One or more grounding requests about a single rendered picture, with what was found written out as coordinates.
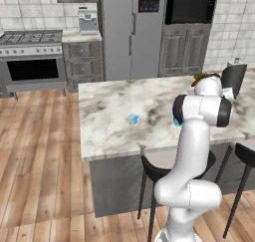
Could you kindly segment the grey kitchen island base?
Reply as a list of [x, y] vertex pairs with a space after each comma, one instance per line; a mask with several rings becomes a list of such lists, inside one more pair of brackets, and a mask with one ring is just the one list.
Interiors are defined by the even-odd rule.
[[[245, 164], [231, 153], [218, 182], [222, 194], [236, 193]], [[90, 162], [96, 217], [138, 210], [142, 164], [139, 155]]]

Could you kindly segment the brown and green object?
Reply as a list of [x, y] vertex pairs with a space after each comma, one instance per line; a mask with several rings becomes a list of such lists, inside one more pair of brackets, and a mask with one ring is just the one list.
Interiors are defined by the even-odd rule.
[[193, 83], [191, 84], [191, 86], [192, 86], [192, 87], [195, 87], [196, 84], [197, 84], [201, 79], [205, 78], [206, 75], [207, 75], [206, 73], [198, 73], [198, 74], [195, 74], [195, 75], [193, 76], [194, 81], [193, 81]]

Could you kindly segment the silver coffee machine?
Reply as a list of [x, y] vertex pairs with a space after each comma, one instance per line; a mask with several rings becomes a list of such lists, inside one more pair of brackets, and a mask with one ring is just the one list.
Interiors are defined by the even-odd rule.
[[99, 33], [98, 14], [96, 10], [80, 7], [78, 19], [81, 35], [97, 35]]

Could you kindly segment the black microwave oven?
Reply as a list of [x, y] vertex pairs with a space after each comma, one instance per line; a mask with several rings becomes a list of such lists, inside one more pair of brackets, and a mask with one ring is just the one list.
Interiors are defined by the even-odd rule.
[[164, 23], [211, 24], [215, 6], [216, 0], [167, 0]]

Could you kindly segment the silver range with oven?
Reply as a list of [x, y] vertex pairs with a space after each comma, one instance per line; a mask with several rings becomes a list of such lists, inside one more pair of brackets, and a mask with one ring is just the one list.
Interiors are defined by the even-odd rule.
[[62, 30], [5, 31], [0, 36], [0, 75], [7, 93], [56, 90], [66, 94]]

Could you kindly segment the grey drawer cabinet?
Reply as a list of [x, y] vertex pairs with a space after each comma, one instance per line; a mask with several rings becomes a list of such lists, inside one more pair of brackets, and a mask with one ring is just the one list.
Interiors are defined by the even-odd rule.
[[70, 93], [78, 91], [79, 83], [96, 83], [104, 79], [101, 41], [64, 43], [63, 55]]

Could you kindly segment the black bar stool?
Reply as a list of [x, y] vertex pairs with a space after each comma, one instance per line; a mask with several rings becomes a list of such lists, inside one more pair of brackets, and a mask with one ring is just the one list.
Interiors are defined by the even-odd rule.
[[[140, 218], [141, 208], [143, 203], [143, 196], [145, 190], [146, 179], [149, 178], [153, 185], [160, 179], [166, 176], [169, 173], [169, 169], [159, 168], [151, 164], [147, 158], [142, 155], [140, 157], [142, 166], [143, 166], [143, 173], [142, 173], [142, 181], [141, 181], [141, 188], [140, 188], [140, 195], [139, 195], [139, 204], [138, 204], [138, 211], [137, 211], [137, 218]], [[202, 178], [205, 173], [214, 165], [216, 162], [216, 157], [212, 151], [208, 153], [208, 160], [207, 166], [205, 171], [200, 175], [197, 176], [197, 179]], [[153, 228], [153, 221], [154, 221], [154, 214], [155, 214], [155, 206], [156, 200], [154, 196], [151, 197], [151, 205], [150, 205], [150, 216], [149, 216], [149, 228], [148, 228], [148, 236], [147, 242], [151, 242], [151, 235], [152, 235], [152, 228]]]
[[226, 150], [224, 158], [221, 162], [219, 171], [218, 171], [216, 178], [214, 180], [215, 183], [217, 183], [220, 180], [232, 150], [235, 150], [235, 155], [245, 164], [245, 168], [244, 168], [244, 172], [241, 177], [241, 180], [240, 180], [240, 184], [239, 184], [236, 196], [235, 196], [235, 200], [233, 202], [233, 205], [232, 205], [232, 208], [230, 211], [230, 215], [228, 217], [228, 221], [227, 221], [224, 233], [223, 233], [223, 238], [226, 238], [226, 236], [227, 236], [227, 233], [231, 226], [232, 219], [234, 217], [236, 208], [238, 206], [240, 197], [241, 197], [244, 187], [246, 185], [246, 182], [247, 182], [247, 179], [251, 172], [251, 169], [255, 168], [255, 148], [248, 146], [248, 143], [242, 144], [242, 143], [236, 142], [234, 146], [228, 145], [228, 148]]

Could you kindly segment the silver fridge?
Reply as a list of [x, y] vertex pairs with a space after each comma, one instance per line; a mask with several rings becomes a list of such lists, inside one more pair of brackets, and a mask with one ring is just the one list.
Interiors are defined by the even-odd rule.
[[101, 0], [107, 81], [156, 78], [165, 0]]

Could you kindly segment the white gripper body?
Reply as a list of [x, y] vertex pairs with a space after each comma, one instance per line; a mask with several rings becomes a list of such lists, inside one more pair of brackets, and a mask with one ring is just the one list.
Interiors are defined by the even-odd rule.
[[232, 88], [224, 88], [223, 89], [223, 96], [228, 101], [235, 101], [236, 100], [236, 96], [235, 96], [234, 90]]

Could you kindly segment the grey tall cupboard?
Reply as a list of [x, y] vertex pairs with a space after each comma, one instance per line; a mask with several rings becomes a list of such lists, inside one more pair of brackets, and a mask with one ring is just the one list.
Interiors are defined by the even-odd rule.
[[211, 24], [170, 24], [164, 23], [159, 55], [158, 75], [171, 77], [200, 73], [204, 65]]

